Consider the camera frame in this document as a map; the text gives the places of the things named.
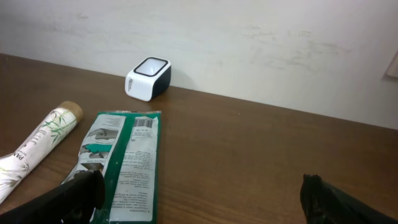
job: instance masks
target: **barcode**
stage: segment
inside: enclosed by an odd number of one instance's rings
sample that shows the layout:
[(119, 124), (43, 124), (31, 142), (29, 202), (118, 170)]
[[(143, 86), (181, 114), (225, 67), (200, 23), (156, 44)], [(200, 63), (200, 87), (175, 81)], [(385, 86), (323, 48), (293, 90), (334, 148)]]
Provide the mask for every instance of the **barcode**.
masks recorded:
[(136, 122), (134, 122), (134, 127), (152, 128), (153, 121), (154, 120), (152, 120), (152, 119), (136, 119)]

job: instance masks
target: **green package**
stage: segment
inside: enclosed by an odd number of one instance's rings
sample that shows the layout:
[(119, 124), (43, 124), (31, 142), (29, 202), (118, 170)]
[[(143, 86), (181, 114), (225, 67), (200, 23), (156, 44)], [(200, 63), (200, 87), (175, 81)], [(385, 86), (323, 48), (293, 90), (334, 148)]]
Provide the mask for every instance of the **green package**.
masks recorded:
[(156, 223), (161, 111), (98, 113), (65, 181), (100, 170), (105, 201), (90, 223)]

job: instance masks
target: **paper roll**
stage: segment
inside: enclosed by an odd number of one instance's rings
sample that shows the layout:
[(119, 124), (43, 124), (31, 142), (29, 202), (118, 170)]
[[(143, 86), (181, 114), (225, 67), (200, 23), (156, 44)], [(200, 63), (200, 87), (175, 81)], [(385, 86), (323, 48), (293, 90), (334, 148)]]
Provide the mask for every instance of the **paper roll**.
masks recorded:
[(82, 117), (79, 105), (65, 101), (45, 117), (13, 154), (0, 158), (0, 204)]

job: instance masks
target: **brown table surface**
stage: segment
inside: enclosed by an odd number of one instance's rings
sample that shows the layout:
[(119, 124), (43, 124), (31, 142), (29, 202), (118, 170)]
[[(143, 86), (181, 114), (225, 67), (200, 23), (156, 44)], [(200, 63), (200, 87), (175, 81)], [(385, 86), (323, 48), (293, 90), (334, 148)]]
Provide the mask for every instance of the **brown table surface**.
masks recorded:
[(98, 111), (162, 110), (158, 223), (305, 223), (303, 174), (398, 218), (396, 130), (177, 87), (148, 103), (125, 94), (124, 77), (8, 55), (0, 66), (0, 155), (65, 100), (85, 113), (0, 213), (61, 183)]

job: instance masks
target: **white and black device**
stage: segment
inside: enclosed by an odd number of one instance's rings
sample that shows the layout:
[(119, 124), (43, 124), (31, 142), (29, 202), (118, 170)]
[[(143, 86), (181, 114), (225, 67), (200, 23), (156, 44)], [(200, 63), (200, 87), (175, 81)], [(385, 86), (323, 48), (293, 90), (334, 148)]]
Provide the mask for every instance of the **white and black device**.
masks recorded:
[(171, 77), (170, 61), (149, 57), (127, 74), (124, 89), (131, 97), (149, 101), (169, 87)]

